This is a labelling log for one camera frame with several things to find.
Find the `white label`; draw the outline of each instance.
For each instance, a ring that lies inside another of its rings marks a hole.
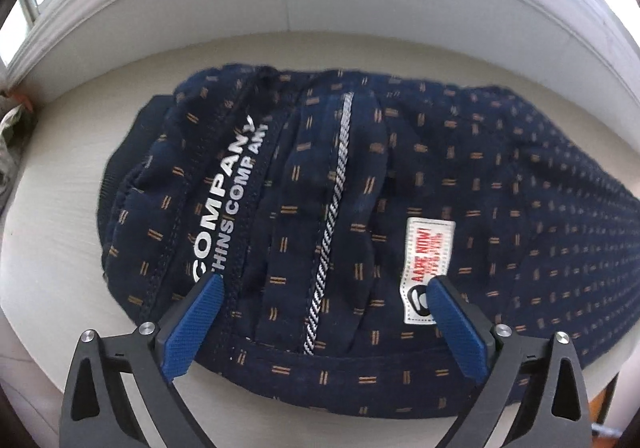
[[[435,325],[427,302],[427,284],[434,276],[447,274],[456,223],[410,217],[406,222],[404,271],[400,297],[404,323]]]

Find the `metal screw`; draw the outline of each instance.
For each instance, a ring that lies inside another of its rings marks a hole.
[[[556,333],[556,340],[559,343],[567,345],[569,343],[569,335],[567,333],[563,333],[562,331]]]
[[[95,331],[93,329],[87,329],[80,335],[80,339],[84,343],[89,343],[94,338],[95,338]]]
[[[144,322],[140,327],[138,327],[138,332],[143,335],[151,334],[156,330],[156,324],[153,322]]]
[[[508,338],[509,336],[511,336],[512,331],[511,327],[509,327],[508,325],[498,323],[498,325],[495,326],[495,333],[502,338]]]

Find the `blue gripper pad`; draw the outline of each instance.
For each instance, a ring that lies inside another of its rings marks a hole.
[[[474,314],[477,314],[479,309],[463,301],[457,293],[455,296],[452,295],[451,292],[455,291],[455,288],[446,281],[449,287],[447,288],[440,278],[432,278],[427,284],[429,310],[462,373],[481,384],[489,375],[489,364],[495,353],[495,341],[492,336],[489,339],[486,334],[483,335],[483,339],[465,313],[473,308]],[[489,332],[491,323],[484,315],[479,318],[482,328]]]
[[[225,285],[219,274],[214,274],[201,285],[202,289],[184,312],[179,309],[177,321],[169,320],[162,330],[168,335],[156,338],[160,350],[160,370],[167,381],[187,373],[200,345],[216,318],[225,297]],[[198,291],[196,284],[192,291]]]

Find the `black and white braided cord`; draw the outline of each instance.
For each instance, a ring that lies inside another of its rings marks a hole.
[[[318,322],[320,317],[320,307],[324,298],[326,287],[326,274],[329,269],[329,258],[331,255],[331,240],[334,236],[335,221],[338,217],[338,208],[342,191],[344,190],[344,180],[346,177],[347,155],[349,151],[349,129],[351,125],[351,102],[353,92],[347,92],[342,96],[342,117],[340,118],[340,134],[338,135],[338,165],[335,169],[334,194],[331,203],[327,208],[324,220],[324,233],[322,234],[322,244],[320,247],[320,262],[314,284],[314,293],[309,306],[309,315],[306,321],[306,334],[304,350],[305,354],[313,355],[316,335],[318,334]]]

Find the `patterned fabric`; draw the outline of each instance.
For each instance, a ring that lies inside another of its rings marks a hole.
[[[447,274],[462,296],[523,334],[569,333],[583,366],[640,316],[640,202],[507,89],[229,65],[178,86],[134,160],[100,199],[111,293],[137,323],[158,320],[203,270],[222,274],[225,303],[196,360],[268,398],[347,415],[457,414],[472,383],[436,326],[403,320],[410,217],[455,221]]]

